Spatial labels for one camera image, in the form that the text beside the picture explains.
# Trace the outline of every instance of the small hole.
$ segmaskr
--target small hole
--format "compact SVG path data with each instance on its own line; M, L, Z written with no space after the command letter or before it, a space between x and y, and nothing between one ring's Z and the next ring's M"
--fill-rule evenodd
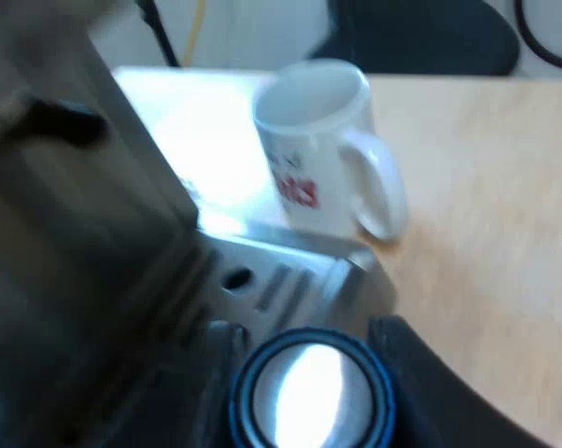
M247 285L252 280L252 271L248 268L239 268L229 273L223 280L223 287L230 291Z

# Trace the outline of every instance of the black plastic part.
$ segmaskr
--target black plastic part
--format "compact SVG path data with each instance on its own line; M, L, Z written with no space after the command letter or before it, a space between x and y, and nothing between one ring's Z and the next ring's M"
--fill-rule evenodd
M106 120L85 105L26 96L19 100L19 107L22 108L20 115L0 131L0 159L12 149L8 147L10 144L30 138L56 138L85 150L107 136Z
M459 379L400 317L371 321L368 344L385 365L397 407L393 447L548 445Z
M167 61L167 64L170 67L180 67L169 37L167 37L167 33L162 26L161 14L159 14L154 0L136 0L135 3L142 10L142 20L152 29L157 38L162 56Z
M312 58L366 73L508 75L520 48L512 27L481 0L330 0L334 29Z
M539 40L532 34L526 21L526 14L524 12L524 0L515 0L515 20L517 28L520 31L520 36L524 42L534 53L550 65L562 68L562 57L549 51Z
M39 98L30 98L28 104L27 112L5 133L5 140L55 137L74 147L84 148L106 136L106 120L85 105Z

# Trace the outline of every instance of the metal device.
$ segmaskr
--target metal device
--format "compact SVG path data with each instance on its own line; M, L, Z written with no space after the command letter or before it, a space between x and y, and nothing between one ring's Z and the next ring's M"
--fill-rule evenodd
M197 375L211 390L282 329L363 336L390 311L392 286L362 245L199 229L86 36L107 2L48 0L32 16L28 3L0 2L0 446L116 446L163 372L217 372ZM213 437L222 401L188 405L183 443Z

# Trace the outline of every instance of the desk surface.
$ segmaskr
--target desk surface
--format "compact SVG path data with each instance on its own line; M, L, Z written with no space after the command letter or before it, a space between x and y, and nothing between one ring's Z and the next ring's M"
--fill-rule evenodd
M200 206L285 226L249 115L269 78L116 73ZM562 446L562 83L371 84L411 208L398 245L367 241L398 291L397 313L500 410ZM238 164L252 175L238 177Z

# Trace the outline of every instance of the metal vent slot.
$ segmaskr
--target metal vent slot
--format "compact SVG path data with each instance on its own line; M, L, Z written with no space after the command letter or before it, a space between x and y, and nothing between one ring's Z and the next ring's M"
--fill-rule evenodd
M300 274L300 277L296 282L296 286L293 288L281 315L274 324L273 333L277 333L279 330L284 329L287 326L289 320L293 317L298 305L302 301L303 296L310 287L313 276L314 273L309 270L305 270Z
M254 308L256 308L261 313L267 312L267 310L271 307L271 303L273 303L274 296L277 294L277 292L281 288L281 285L288 277L289 271L290 268L286 264L282 264L281 266L277 267L277 269L273 273L271 281L262 292L262 296L260 297L258 303Z

